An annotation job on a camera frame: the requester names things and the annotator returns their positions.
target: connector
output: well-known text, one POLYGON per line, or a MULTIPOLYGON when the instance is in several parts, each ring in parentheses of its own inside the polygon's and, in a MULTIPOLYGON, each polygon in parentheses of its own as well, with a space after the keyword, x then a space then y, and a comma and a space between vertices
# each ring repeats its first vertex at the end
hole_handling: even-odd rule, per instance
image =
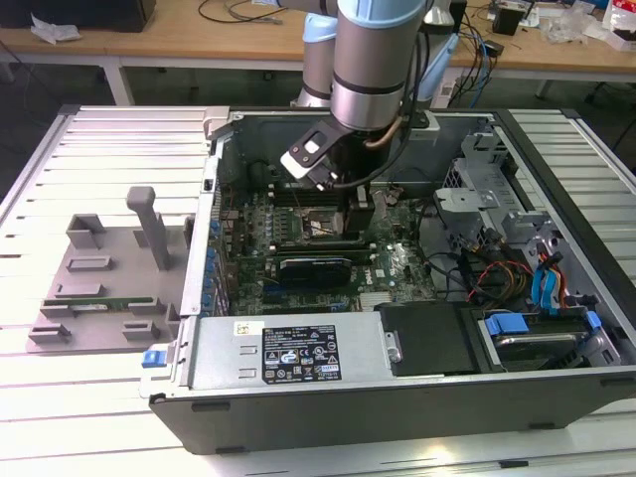
POLYGON ((486 55, 490 58, 498 58, 504 53, 504 46, 499 43, 495 43, 492 40, 486 40, 484 42, 484 47, 486 47, 486 55))

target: blue latch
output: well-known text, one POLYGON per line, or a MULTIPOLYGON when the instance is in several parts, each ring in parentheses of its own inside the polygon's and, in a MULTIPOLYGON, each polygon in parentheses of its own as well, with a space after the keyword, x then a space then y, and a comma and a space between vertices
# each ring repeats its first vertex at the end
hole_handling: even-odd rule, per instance
POLYGON ((588 311, 586 318, 587 323, 589 323, 589 326, 592 327, 592 330, 596 331, 600 329, 602 323, 595 311, 588 311))
POLYGON ((557 274, 552 270, 548 270, 548 278, 546 278, 546 284, 544 285, 544 291, 541 295, 541 307, 548 311, 551 316, 558 315, 558 310, 553 307, 553 292, 557 285, 557 274))
POLYGON ((486 318, 486 328, 490 336, 528 333, 530 329, 521 313, 495 313, 486 318))
POLYGON ((166 358, 168 353, 165 351, 148 350, 143 352, 142 368, 163 368, 167 366, 166 358))

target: gray peg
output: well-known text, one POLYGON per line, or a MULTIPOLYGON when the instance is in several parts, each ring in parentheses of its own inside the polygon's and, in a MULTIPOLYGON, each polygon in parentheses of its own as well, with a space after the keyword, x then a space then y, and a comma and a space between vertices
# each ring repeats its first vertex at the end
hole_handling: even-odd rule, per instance
POLYGON ((131 187, 126 198, 128 209, 139 217, 146 241, 152 250, 152 256, 160 270, 167 270, 170 254, 166 243, 166 228, 161 214, 155 214, 152 205, 155 202, 155 190, 152 187, 131 187))

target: blue tab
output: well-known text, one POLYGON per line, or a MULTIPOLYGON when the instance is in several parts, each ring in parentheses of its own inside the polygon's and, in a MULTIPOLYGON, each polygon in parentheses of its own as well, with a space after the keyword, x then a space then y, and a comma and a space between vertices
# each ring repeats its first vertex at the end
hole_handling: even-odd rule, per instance
POLYGON ((141 361, 142 368, 163 368, 168 366, 166 363, 168 353, 165 351, 148 350, 143 352, 141 361))
POLYGON ((589 323, 589 326, 591 326, 594 331, 599 330, 602 325, 600 318, 595 311, 587 312, 587 323, 589 323))
POLYGON ((530 329, 521 313, 495 313, 486 319, 486 328, 491 336, 513 333, 528 333, 530 329))
POLYGON ((488 333, 490 333, 490 336, 497 336, 501 334, 499 323, 497 323, 497 320, 493 316, 486 318, 486 329, 488 330, 488 333))

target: warning label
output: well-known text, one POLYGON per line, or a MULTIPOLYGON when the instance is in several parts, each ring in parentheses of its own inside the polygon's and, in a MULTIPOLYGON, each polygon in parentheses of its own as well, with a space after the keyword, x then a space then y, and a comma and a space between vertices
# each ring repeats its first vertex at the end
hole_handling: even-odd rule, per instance
POLYGON ((263 328, 262 350, 269 385, 342 380, 334 325, 263 328))

